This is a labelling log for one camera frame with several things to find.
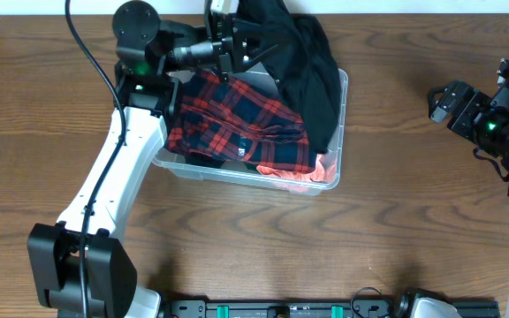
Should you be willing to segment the black hooded sweatshirt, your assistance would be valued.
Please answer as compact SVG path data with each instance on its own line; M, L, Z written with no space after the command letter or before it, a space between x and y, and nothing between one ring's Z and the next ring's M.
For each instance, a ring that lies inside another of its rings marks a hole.
M300 114L310 147L326 153L337 129L342 89L338 64L319 20L291 14L282 0L241 0L237 13L285 40L285 46L262 64L276 81L283 103Z

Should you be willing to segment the red navy plaid shirt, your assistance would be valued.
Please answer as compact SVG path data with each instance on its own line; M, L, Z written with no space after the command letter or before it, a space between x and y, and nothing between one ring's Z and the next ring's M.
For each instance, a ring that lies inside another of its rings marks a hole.
M222 84L207 71L196 72L182 92L168 151L275 170L315 169L317 153L303 120L270 93L238 79Z

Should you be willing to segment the salmon pink garment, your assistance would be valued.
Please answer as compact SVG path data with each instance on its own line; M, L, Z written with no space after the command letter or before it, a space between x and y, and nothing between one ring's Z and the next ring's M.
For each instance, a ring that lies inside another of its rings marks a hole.
M276 178L285 178L313 183L332 183L336 177L338 160L329 160L326 155L318 155L315 161L315 169L308 173L288 170L276 170L270 167L258 165L256 170L264 175Z

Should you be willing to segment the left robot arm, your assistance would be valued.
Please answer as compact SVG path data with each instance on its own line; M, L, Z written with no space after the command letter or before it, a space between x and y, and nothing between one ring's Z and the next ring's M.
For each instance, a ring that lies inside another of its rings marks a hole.
M123 241L148 167L182 100L176 72L211 68L221 81L285 45L285 36L240 19L227 1L205 4L204 26L163 20L143 1L112 19L118 63L106 79L115 109L83 186L52 225L38 223L27 251L40 304L61 317L156 317L161 298L140 287Z

